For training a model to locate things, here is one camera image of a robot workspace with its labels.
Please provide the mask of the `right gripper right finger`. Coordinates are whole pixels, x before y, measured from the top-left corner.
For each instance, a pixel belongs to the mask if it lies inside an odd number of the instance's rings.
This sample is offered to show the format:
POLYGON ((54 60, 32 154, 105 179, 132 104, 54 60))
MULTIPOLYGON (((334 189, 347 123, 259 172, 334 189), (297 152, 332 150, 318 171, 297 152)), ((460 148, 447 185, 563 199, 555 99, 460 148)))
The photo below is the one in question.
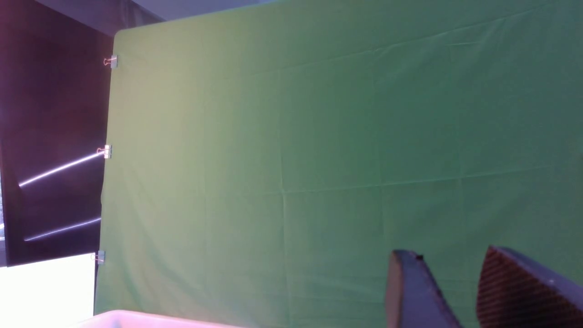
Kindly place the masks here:
POLYGON ((508 247, 488 247, 478 284, 482 328, 580 328, 581 285, 508 247))

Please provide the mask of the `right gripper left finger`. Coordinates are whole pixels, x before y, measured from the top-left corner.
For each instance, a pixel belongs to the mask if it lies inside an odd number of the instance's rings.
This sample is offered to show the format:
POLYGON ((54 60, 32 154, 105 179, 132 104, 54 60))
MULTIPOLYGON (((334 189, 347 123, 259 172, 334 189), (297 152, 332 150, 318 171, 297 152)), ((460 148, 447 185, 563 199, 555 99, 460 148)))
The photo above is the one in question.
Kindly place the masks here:
POLYGON ((461 328, 423 255, 394 250, 385 291, 388 328, 461 328))

